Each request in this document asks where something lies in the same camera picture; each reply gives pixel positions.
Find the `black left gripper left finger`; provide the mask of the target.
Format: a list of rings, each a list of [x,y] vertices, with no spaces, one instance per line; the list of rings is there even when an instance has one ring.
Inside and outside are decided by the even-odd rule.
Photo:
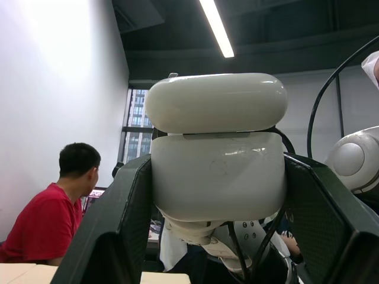
[[[150,155],[121,167],[90,207],[52,283],[139,283],[152,214]]]

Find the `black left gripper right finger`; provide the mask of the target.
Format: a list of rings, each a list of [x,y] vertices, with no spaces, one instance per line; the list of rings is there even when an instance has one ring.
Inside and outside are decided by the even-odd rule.
[[[324,164],[287,153],[286,216],[313,283],[378,283],[378,215]]]

